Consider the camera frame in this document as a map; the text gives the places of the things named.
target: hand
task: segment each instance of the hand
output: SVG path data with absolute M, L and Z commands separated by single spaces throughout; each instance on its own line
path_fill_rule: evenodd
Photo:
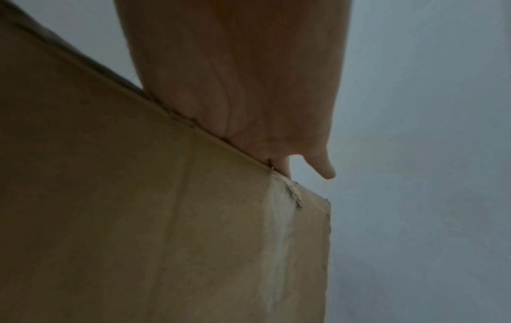
M 323 177 L 349 0 L 116 0 L 144 88 L 290 176 Z

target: cardboard box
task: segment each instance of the cardboard box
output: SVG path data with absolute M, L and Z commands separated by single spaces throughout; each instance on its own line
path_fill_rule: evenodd
M 1 322 L 322 322 L 329 203 L 0 2 Z

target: white wall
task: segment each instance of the white wall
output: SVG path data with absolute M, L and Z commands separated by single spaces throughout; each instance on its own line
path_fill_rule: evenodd
M 15 2 L 136 80 L 111 1 Z M 327 322 L 510 321 L 509 0 L 355 0 L 331 156 L 292 165 L 333 205 Z

